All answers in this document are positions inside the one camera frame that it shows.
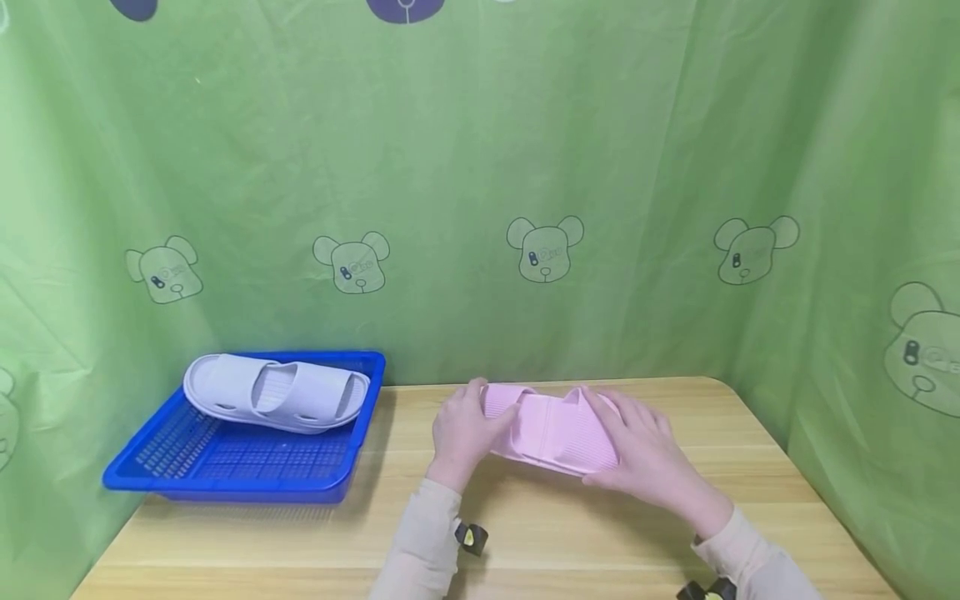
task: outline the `person's left hand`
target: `person's left hand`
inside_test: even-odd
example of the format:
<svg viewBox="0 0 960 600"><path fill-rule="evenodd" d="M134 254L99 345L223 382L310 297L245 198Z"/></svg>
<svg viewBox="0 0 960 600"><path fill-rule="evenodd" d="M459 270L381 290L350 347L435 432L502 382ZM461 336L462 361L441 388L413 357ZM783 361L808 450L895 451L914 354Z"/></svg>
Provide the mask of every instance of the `person's left hand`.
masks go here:
<svg viewBox="0 0 960 600"><path fill-rule="evenodd" d="M487 419L480 400L485 385L486 379L477 378L458 388L433 421L434 455L426 477L459 494L497 439L506 435L520 409L514 404L496 419Z"/></svg>

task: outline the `pink slipper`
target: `pink slipper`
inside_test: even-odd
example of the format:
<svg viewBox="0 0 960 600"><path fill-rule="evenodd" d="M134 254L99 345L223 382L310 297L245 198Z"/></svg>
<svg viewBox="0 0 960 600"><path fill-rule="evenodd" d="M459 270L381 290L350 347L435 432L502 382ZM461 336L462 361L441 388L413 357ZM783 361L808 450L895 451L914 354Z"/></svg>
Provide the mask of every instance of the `pink slipper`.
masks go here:
<svg viewBox="0 0 960 600"><path fill-rule="evenodd" d="M516 422L493 454L581 477L619 465L607 431L579 388L559 398L522 386L491 384L484 394L484 413L494 419L516 402Z"/></svg>

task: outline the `cartoon character print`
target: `cartoon character print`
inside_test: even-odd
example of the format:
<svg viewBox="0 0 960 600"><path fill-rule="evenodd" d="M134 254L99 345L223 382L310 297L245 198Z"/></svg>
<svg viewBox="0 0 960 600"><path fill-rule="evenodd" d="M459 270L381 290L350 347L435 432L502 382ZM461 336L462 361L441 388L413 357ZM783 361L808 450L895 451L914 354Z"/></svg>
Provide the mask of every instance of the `cartoon character print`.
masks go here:
<svg viewBox="0 0 960 600"><path fill-rule="evenodd" d="M742 219L720 226L713 243L726 251L720 263L720 279L730 285L753 283L770 273L774 250L790 248L800 239L800 225L793 217L777 218L769 227L751 228Z"/></svg>
<svg viewBox="0 0 960 600"><path fill-rule="evenodd" d="M156 14L157 0L110 0L131 21L149 21Z"/></svg>
<svg viewBox="0 0 960 600"><path fill-rule="evenodd" d="M412 25L440 12L444 0L367 0L367 5L388 23Z"/></svg>
<svg viewBox="0 0 960 600"><path fill-rule="evenodd" d="M134 281L143 281L151 300L169 304L200 294L204 283L191 265L197 264L197 251L178 235L163 246L146 252L127 250L127 271Z"/></svg>
<svg viewBox="0 0 960 600"><path fill-rule="evenodd" d="M582 239L584 223L572 215L556 227L536 228L519 217L507 228L507 243L520 250L520 274L536 283L551 283L569 273L569 249Z"/></svg>
<svg viewBox="0 0 960 600"><path fill-rule="evenodd" d="M387 282L380 261L390 256L387 238L371 231L359 242L340 244L331 237L318 237L313 255L323 265L333 267L333 283L344 294L369 294Z"/></svg>
<svg viewBox="0 0 960 600"><path fill-rule="evenodd" d="M904 283L890 300L900 328L883 365L905 396L923 406L960 417L960 315L944 310L925 283Z"/></svg>
<svg viewBox="0 0 960 600"><path fill-rule="evenodd" d="M20 432L20 415L10 402L13 392L13 377L0 369L0 471L7 466L16 449L16 438Z"/></svg>

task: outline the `finger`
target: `finger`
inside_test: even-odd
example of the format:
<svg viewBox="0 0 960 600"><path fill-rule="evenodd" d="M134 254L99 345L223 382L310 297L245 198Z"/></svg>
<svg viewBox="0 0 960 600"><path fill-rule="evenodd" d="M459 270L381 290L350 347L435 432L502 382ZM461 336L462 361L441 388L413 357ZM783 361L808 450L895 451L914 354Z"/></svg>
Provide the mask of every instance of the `finger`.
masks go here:
<svg viewBox="0 0 960 600"><path fill-rule="evenodd" d="M464 397L470 401L480 403L480 392L483 390L483 387L487 385L487 380L483 377L474 377L467 384L467 390L464 393Z"/></svg>
<svg viewBox="0 0 960 600"><path fill-rule="evenodd" d="M607 403L600 399L600 396L595 394L593 390L587 386L581 386L580 389L587 399L590 408L593 409L597 418L600 419L603 428L607 431L608 435L610 435L611 441L616 443L618 440L622 440L629 435L630 432L623 423L623 419L620 418L611 407L607 406Z"/></svg>
<svg viewBox="0 0 960 600"><path fill-rule="evenodd" d="M605 396L610 399L616 410L620 411L620 417L630 429L636 429L641 426L640 412L636 408L636 402L629 396L624 396L616 391L606 392Z"/></svg>
<svg viewBox="0 0 960 600"><path fill-rule="evenodd" d="M499 437L514 424L516 416L520 414L520 405L512 404L507 410L503 411L496 419L490 419L490 424L492 425L493 433Z"/></svg>
<svg viewBox="0 0 960 600"><path fill-rule="evenodd" d="M636 398L625 396L619 392L614 392L613 395L617 396L620 401L630 407L630 410L634 413L634 415L636 415L636 419L642 423L647 430L657 430L657 420L654 419L654 415L649 406L637 400Z"/></svg>
<svg viewBox="0 0 960 600"><path fill-rule="evenodd" d="M467 393L467 388L465 388L464 386L457 386L457 389L453 391L453 394L451 394L450 397L446 399L446 401L451 402L451 401L459 400L460 398L464 397L464 394L466 393Z"/></svg>
<svg viewBox="0 0 960 600"><path fill-rule="evenodd" d="M626 491L626 477L626 472L615 468L614 470L602 470L598 473L591 473L590 475L586 475L582 481L585 486L591 488L624 492Z"/></svg>
<svg viewBox="0 0 960 600"><path fill-rule="evenodd" d="M667 416L655 408L651 408L650 412L654 416L654 421L657 423L657 429L666 437L673 440L673 427L670 425L670 419Z"/></svg>

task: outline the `bear ear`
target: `bear ear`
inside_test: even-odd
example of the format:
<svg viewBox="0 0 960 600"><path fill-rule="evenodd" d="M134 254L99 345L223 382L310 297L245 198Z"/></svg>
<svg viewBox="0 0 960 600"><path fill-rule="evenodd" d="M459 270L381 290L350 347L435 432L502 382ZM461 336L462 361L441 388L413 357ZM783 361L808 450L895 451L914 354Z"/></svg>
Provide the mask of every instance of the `bear ear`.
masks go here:
<svg viewBox="0 0 960 600"><path fill-rule="evenodd" d="M944 304L933 288L919 281L904 283L890 300L890 315L894 323L901 327L918 313L943 309Z"/></svg>
<svg viewBox="0 0 960 600"><path fill-rule="evenodd" d="M0 396L9 396L13 391L13 375L0 367Z"/></svg>
<svg viewBox="0 0 960 600"><path fill-rule="evenodd" d="M193 249L190 242L182 237L178 235L171 236L170 239L167 240L166 247L183 254L183 258L186 258L186 264L197 264L197 251Z"/></svg>
<svg viewBox="0 0 960 600"><path fill-rule="evenodd" d="M360 241L373 248L373 251L376 252L377 260L386 260L387 256L390 255L390 244L387 243L387 238L376 231L371 231L363 236L363 239Z"/></svg>
<svg viewBox="0 0 960 600"><path fill-rule="evenodd" d="M736 236L749 229L743 219L730 219L713 234L713 244L720 250L729 250Z"/></svg>
<svg viewBox="0 0 960 600"><path fill-rule="evenodd" d="M774 248L790 248L800 239L800 225L793 217L783 215L770 224L770 229L777 235Z"/></svg>
<svg viewBox="0 0 960 600"><path fill-rule="evenodd" d="M337 250L337 241L332 237L318 237L313 243L313 257L322 265L333 264L333 251Z"/></svg>
<svg viewBox="0 0 960 600"><path fill-rule="evenodd" d="M143 252L127 250L127 273L134 281L143 281L143 274L140 273L140 256L143 256Z"/></svg>
<svg viewBox="0 0 960 600"><path fill-rule="evenodd" d="M515 218L507 228L507 243L517 250L523 250L523 238L534 229L534 224L523 217Z"/></svg>
<svg viewBox="0 0 960 600"><path fill-rule="evenodd" d="M570 246L576 246L580 243L580 240L584 239L584 222L578 217L574 217L573 215L564 217L557 227L566 233L566 245L568 248Z"/></svg>

